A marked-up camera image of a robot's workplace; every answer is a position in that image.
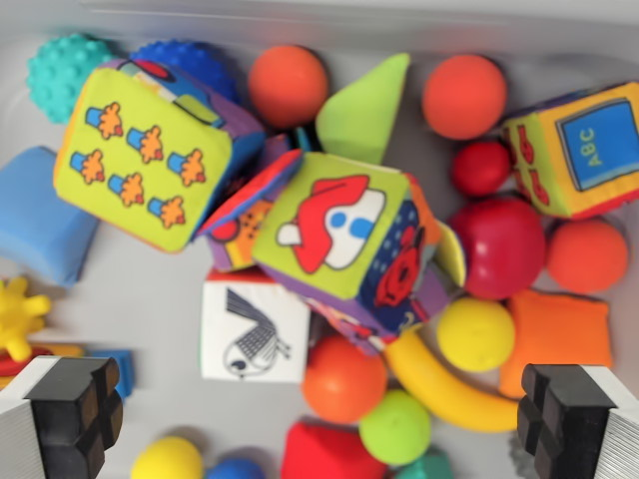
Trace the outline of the black-padded gripper right finger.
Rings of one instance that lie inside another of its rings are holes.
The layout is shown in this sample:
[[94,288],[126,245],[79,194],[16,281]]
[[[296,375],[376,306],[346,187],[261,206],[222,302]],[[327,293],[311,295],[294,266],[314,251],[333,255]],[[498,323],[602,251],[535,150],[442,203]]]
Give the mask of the black-padded gripper right finger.
[[517,433],[540,478],[636,478],[638,397],[607,367],[528,364]]

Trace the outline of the black-padded gripper left finger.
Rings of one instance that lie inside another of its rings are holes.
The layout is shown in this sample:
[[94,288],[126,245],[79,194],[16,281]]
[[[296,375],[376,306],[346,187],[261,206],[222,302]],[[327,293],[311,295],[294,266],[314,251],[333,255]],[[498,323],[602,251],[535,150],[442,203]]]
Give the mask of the black-padded gripper left finger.
[[123,424],[112,357],[38,356],[1,390],[3,478],[95,478]]

